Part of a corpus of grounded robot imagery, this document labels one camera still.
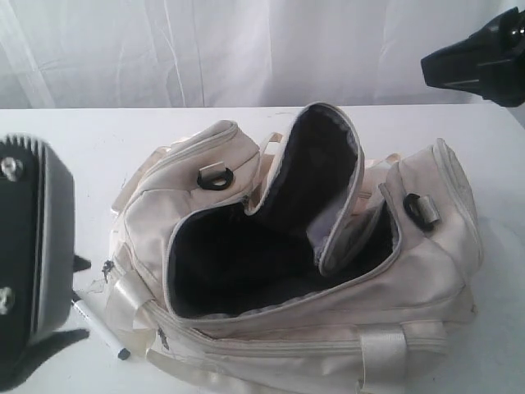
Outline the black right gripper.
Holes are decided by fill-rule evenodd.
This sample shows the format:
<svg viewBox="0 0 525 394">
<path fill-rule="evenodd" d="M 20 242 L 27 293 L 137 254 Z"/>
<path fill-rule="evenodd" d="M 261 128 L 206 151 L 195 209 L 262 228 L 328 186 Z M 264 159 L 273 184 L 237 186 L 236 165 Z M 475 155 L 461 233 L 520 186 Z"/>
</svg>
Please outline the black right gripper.
<svg viewBox="0 0 525 394">
<path fill-rule="evenodd" d="M 499 14 L 481 29 L 482 40 L 465 39 L 421 59 L 425 83 L 439 89 L 481 89 L 505 108 L 524 104 L 524 11 Z"/>
</svg>

